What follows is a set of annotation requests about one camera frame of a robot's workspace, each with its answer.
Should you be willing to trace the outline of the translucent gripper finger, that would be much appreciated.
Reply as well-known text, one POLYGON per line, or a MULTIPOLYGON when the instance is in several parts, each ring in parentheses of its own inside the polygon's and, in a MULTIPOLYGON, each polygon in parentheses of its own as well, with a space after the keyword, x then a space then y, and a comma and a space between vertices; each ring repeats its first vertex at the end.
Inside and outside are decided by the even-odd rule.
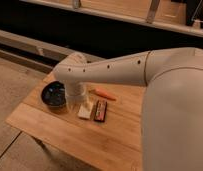
POLYGON ((75 102, 66 102, 66 108, 68 112, 74 112, 76 108, 75 102))
POLYGON ((87 111, 90 111, 93 109, 93 102, 89 99, 89 98, 86 98, 83 103, 82 103, 82 106, 87 110, 87 111))

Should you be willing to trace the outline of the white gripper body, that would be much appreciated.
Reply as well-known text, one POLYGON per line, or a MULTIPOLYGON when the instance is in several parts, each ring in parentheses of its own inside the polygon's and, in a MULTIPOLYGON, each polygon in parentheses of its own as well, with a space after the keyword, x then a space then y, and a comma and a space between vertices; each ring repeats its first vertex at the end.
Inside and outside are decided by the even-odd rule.
POLYGON ((83 102, 86 99, 86 85, 80 82, 65 83, 65 98, 68 103, 83 102))

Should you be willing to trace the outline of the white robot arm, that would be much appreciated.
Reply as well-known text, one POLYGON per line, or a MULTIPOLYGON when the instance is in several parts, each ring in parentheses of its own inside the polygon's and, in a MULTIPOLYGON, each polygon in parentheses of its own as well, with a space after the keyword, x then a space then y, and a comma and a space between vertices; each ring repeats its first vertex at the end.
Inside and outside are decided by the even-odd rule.
POLYGON ((72 53, 53 73, 72 101, 85 96, 86 82, 144 86, 143 171, 203 171, 203 49, 151 50, 93 63, 72 53))

